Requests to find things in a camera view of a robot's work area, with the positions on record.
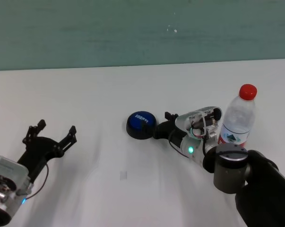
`white surface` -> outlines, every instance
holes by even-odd
[[[29,125],[60,140],[71,125],[78,143],[50,161],[44,189],[9,227],[239,227],[234,196],[165,140],[129,137],[138,110],[183,114],[226,110],[244,83],[258,88],[246,148],[275,161],[285,176],[285,60],[0,72],[0,154],[17,161]],[[127,180],[121,175],[127,171]],[[36,191],[45,170],[36,181]]]

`silver metal part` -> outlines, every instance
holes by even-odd
[[[213,147],[217,146],[217,136],[215,132],[211,132],[209,139],[205,144],[205,153],[211,150]],[[193,153],[189,153],[189,147],[193,147]],[[203,140],[198,140],[186,135],[183,137],[181,145],[180,145],[181,152],[188,156],[189,158],[193,159],[201,167],[203,166]]]
[[[246,166],[238,169],[223,167],[215,163],[214,186],[227,194],[237,193],[245,183]]]
[[[245,183],[247,150],[237,144],[225,143],[216,148],[216,154],[221,155],[215,161],[215,187],[227,194],[237,193]]]
[[[187,132],[187,134],[190,137],[193,137],[191,134],[191,131],[190,131],[192,124],[194,122],[199,121],[202,118],[202,114],[212,114],[214,112],[214,109],[216,109],[216,108],[218,108],[221,111],[221,109],[219,107],[208,106],[208,107],[204,107],[204,108],[195,110],[193,112],[189,112],[189,113],[180,115],[176,118],[175,125],[180,130]],[[207,127],[207,129],[209,132],[214,131],[217,129],[217,125]]]
[[[2,178],[9,179],[16,185],[16,190],[12,190],[0,180],[0,215],[12,218],[31,193],[33,185],[26,167],[0,156],[0,179]]]
[[[0,157],[0,176],[12,180],[16,184],[17,188],[20,188],[29,174],[28,169],[3,156]]]

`cable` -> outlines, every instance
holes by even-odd
[[[203,155],[205,156],[206,153],[205,153],[205,144],[207,142],[207,136],[205,135],[204,138],[203,138],[203,144],[202,144],[202,152],[203,152]]]
[[[170,135],[169,135],[169,138],[168,138],[169,144],[170,144],[171,147],[172,147],[175,151],[177,151],[179,154],[181,154],[181,155],[184,156],[184,157],[187,157],[186,155],[182,154],[178,149],[176,149],[176,147],[174,147],[174,146],[172,145],[172,143],[171,143],[171,138],[172,138],[172,135],[174,134],[174,132],[175,132],[175,129],[174,129],[174,130],[170,133]]]
[[[47,163],[46,163],[46,167],[47,167],[47,175],[46,175],[46,178],[44,179],[44,182],[43,182],[42,186],[41,186],[40,189],[38,189],[38,191],[35,192],[33,195],[27,197],[26,200],[28,200],[28,199],[30,199],[30,198],[36,196],[36,195],[43,189],[43,187],[44,187],[44,185],[46,184],[46,181],[47,181],[47,179],[48,179],[48,175],[49,175],[49,166],[48,166]]]

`teal wall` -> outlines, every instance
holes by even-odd
[[[285,0],[0,0],[0,70],[274,58]]]

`blue light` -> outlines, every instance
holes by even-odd
[[[190,154],[194,153],[194,148],[193,147],[189,147],[189,153]]]

